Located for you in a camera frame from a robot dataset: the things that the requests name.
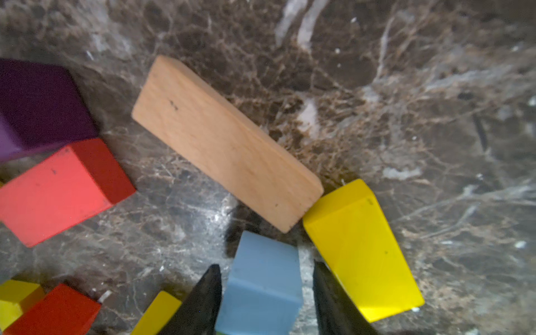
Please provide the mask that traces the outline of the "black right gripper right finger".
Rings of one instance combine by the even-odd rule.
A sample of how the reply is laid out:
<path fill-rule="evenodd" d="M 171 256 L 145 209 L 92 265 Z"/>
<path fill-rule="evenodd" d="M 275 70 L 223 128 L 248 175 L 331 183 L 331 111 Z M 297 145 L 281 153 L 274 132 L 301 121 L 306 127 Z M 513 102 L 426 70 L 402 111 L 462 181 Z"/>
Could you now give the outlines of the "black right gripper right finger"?
<path fill-rule="evenodd" d="M 378 334 L 323 262 L 315 261 L 313 291 L 320 335 Z"/>

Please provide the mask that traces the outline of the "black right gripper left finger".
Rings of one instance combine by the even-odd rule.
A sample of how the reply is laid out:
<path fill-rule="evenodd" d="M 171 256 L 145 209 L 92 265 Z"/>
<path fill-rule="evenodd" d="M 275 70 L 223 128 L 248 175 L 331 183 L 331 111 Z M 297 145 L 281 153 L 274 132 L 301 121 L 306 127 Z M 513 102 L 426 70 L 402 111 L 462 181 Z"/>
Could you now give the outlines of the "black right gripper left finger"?
<path fill-rule="evenodd" d="M 221 268 L 213 264 L 159 334 L 216 334 L 221 301 Z"/>

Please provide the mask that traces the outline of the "small blue block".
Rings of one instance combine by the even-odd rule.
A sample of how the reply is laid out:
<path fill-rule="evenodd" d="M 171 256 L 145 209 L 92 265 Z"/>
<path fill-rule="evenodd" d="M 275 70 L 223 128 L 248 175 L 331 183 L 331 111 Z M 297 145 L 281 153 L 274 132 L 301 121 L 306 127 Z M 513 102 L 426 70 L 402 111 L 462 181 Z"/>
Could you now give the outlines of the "small blue block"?
<path fill-rule="evenodd" d="M 303 304 L 298 249 L 244 231 L 215 330 L 222 334 L 289 334 Z"/>

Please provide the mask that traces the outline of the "small yellow cube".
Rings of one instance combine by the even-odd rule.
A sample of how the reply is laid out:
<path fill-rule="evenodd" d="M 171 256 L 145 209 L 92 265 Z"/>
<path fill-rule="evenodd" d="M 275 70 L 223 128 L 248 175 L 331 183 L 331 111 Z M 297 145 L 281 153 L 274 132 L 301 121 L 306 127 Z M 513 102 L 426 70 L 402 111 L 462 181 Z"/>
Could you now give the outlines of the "small yellow cube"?
<path fill-rule="evenodd" d="M 131 335 L 158 334 L 181 305 L 181 300 L 165 291 L 160 291 L 132 330 Z"/>

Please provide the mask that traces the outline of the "long yellow block right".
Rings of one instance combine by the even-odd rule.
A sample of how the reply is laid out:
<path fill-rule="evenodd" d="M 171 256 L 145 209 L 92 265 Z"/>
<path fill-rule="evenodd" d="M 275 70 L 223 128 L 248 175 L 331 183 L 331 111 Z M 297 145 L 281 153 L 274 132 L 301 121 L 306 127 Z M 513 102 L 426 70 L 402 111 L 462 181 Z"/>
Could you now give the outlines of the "long yellow block right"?
<path fill-rule="evenodd" d="M 425 300 L 373 191 L 355 180 L 319 199 L 304 228 L 361 314 L 375 322 Z"/>

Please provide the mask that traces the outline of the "small red cube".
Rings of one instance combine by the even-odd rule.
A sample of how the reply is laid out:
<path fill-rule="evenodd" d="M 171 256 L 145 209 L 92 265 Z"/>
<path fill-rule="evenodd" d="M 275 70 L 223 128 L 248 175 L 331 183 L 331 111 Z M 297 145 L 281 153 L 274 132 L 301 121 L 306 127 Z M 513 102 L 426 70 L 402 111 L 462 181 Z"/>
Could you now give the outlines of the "small red cube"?
<path fill-rule="evenodd" d="M 60 284 L 28 312 L 13 322 L 4 334 L 86 334 L 101 304 L 73 288 Z"/>

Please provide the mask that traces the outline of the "long red block middle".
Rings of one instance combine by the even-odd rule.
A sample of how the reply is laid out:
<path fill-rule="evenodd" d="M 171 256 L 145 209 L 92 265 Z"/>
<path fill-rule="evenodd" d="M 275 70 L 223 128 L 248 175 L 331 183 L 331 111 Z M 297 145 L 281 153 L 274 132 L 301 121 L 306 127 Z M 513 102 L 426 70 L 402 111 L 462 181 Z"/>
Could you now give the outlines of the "long red block middle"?
<path fill-rule="evenodd" d="M 1 187 L 1 222 L 34 247 L 135 192 L 102 139 L 83 140 Z"/>

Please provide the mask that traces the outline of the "narrow yellow block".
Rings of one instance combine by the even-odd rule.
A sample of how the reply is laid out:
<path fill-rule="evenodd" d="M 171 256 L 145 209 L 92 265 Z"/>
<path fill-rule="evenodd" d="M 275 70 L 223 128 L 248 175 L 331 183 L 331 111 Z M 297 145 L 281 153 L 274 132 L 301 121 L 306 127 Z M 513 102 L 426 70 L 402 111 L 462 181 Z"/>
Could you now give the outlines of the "narrow yellow block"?
<path fill-rule="evenodd" d="M 44 290 L 37 283 L 10 279 L 1 284 L 1 331 L 6 330 L 43 297 Z"/>

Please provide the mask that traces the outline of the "long tan block upper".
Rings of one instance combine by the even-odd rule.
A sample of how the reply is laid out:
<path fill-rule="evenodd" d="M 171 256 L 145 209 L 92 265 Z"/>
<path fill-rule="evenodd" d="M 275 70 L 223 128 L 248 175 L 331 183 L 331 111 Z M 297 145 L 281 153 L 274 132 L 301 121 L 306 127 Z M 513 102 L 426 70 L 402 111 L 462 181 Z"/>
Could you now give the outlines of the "long tan block upper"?
<path fill-rule="evenodd" d="M 132 118 L 282 233 L 324 192 L 311 170 L 177 59 L 156 57 Z"/>

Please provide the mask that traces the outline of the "purple block upper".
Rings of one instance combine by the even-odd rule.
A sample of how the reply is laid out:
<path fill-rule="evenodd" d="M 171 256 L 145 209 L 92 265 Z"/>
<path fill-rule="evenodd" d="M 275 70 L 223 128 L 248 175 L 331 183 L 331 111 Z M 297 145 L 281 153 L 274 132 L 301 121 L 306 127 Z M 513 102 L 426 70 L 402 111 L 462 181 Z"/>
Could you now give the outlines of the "purple block upper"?
<path fill-rule="evenodd" d="M 1 60 L 1 162 L 99 135 L 70 72 L 61 66 Z"/>

